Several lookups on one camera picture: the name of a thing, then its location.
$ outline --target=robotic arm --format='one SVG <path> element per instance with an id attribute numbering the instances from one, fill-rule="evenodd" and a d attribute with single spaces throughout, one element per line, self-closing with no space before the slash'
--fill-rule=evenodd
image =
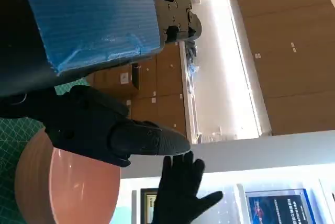
<path id="1" fill-rule="evenodd" d="M 191 1 L 85 0 L 78 5 L 82 0 L 50 0 L 59 4 L 58 9 L 46 1 L 0 1 L 4 10 L 0 117 L 39 120 L 55 147 L 121 167 L 130 164 L 131 154 L 188 152 L 190 145 L 183 135 L 152 122 L 127 119 L 126 106 L 92 87 L 75 86 L 62 96 L 53 87 L 96 70 L 145 59 L 165 43 L 199 37 L 201 24 L 190 11 Z M 124 9 L 126 2 L 131 5 Z M 154 15 L 145 17 L 138 8 L 141 5 L 148 9 L 148 16 Z M 111 6 L 121 11 L 111 13 Z M 135 26 L 122 17 L 129 16 L 127 12 L 134 12 L 130 17 L 137 22 Z M 110 22 L 96 23 L 95 19 L 104 23 L 108 15 Z M 90 30 L 83 28 L 82 21 L 76 22 L 79 18 Z"/>

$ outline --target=white label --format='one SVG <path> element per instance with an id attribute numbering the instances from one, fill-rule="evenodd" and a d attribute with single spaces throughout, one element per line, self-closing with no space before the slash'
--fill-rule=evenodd
<path id="1" fill-rule="evenodd" d="M 121 84 L 128 84 L 129 83 L 128 72 L 120 74 L 120 83 Z"/>

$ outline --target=blue object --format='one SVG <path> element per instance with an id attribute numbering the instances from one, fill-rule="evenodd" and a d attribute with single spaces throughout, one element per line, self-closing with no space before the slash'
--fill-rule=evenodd
<path id="1" fill-rule="evenodd" d="M 29 0 L 57 74 L 156 52 L 154 0 Z"/>

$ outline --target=pink bowl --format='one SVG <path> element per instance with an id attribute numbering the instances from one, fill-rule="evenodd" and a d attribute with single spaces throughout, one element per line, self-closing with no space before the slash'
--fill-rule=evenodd
<path id="1" fill-rule="evenodd" d="M 44 129 L 16 168 L 15 198 L 28 224 L 108 224 L 119 187 L 119 167 L 53 148 Z"/>

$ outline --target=metal bracket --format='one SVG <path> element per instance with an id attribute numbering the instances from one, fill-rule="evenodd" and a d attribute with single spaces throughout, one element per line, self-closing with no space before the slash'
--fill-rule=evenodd
<path id="1" fill-rule="evenodd" d="M 164 42 L 194 40 L 201 35 L 201 22 L 191 12 L 191 0 L 155 0 L 155 6 Z"/>

